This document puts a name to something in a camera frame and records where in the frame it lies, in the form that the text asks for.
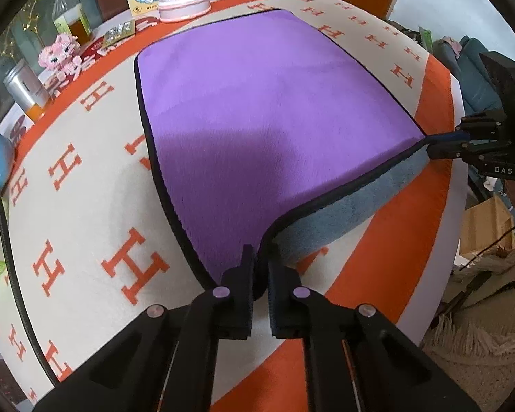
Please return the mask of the pink brick pig figure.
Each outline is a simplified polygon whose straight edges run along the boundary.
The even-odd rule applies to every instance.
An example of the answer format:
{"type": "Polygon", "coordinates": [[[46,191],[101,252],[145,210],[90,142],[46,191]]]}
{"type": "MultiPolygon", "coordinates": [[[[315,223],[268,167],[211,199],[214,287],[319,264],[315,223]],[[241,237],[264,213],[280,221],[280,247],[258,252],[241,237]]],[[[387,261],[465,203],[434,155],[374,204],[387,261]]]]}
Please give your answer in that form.
{"type": "Polygon", "coordinates": [[[58,34],[55,42],[39,53],[39,66],[65,76],[72,76],[81,66],[80,48],[77,36],[58,34]]]}

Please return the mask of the silver and orange can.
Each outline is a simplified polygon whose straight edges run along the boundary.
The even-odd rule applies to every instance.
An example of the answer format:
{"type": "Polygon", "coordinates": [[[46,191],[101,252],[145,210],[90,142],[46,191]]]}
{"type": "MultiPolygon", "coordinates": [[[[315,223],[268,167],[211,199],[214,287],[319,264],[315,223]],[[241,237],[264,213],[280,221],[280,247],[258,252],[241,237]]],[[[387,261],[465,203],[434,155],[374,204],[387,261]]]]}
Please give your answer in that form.
{"type": "Polygon", "coordinates": [[[25,59],[7,73],[3,84],[26,116],[36,123],[52,103],[52,97],[25,59]]]}

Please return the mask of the glass bottle with amber liquid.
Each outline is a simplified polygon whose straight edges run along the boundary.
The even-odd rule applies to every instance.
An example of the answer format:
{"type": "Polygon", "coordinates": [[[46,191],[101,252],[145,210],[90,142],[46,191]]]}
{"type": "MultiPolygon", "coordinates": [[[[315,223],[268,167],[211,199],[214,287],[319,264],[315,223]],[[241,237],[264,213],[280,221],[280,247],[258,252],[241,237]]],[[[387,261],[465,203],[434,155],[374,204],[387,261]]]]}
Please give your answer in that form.
{"type": "Polygon", "coordinates": [[[92,39],[92,29],[81,0],[55,0],[52,19],[59,34],[71,34],[85,46],[92,39]]]}

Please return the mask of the beige fringed blanket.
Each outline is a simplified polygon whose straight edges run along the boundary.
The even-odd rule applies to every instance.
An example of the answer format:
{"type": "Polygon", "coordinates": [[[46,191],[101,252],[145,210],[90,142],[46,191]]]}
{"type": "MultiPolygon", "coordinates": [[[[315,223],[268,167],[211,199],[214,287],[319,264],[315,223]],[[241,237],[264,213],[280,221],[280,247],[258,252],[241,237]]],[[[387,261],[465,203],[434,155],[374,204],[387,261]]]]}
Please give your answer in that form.
{"type": "Polygon", "coordinates": [[[483,411],[515,410],[515,249],[450,275],[421,350],[483,411]]]}

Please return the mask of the orange and white H-pattern tablecloth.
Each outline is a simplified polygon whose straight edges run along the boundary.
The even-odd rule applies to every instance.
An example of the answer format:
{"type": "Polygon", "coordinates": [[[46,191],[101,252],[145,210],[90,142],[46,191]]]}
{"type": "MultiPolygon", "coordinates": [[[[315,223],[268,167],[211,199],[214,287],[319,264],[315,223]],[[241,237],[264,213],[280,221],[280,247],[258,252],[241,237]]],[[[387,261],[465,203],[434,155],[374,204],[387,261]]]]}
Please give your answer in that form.
{"type": "MultiPolygon", "coordinates": [[[[18,148],[6,188],[13,259],[50,373],[65,380],[149,305],[203,291],[166,219],[151,173],[134,60],[148,45],[213,21],[284,9],[336,42],[429,136],[463,115],[459,83],[386,22],[340,0],[218,0],[194,21],[162,23],[101,58],[63,90],[18,148]]],[[[465,165],[428,161],[385,206],[293,265],[331,301],[376,306],[421,341],[459,241],[465,165]]]]}

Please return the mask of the purple and grey towel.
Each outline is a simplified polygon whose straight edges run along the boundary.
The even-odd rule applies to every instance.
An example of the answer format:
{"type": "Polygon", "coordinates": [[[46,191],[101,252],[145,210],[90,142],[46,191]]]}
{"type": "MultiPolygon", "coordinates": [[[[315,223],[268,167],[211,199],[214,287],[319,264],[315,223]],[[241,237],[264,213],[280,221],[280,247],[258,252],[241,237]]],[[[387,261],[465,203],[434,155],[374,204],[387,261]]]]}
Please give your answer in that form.
{"type": "Polygon", "coordinates": [[[158,40],[134,60],[153,182],[205,289],[256,249],[300,261],[359,226],[428,164],[427,135],[378,79],[284,9],[158,40]]]}

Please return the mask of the silver pill blister pack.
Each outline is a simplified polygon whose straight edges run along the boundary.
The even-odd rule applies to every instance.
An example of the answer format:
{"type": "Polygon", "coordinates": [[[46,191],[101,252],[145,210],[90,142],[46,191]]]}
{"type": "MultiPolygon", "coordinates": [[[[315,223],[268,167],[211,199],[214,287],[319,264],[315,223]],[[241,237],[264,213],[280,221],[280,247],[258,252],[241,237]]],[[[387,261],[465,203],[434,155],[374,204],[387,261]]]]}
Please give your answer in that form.
{"type": "Polygon", "coordinates": [[[123,41],[136,33],[136,23],[134,20],[124,21],[123,23],[110,28],[103,36],[101,47],[106,48],[123,41]]]}

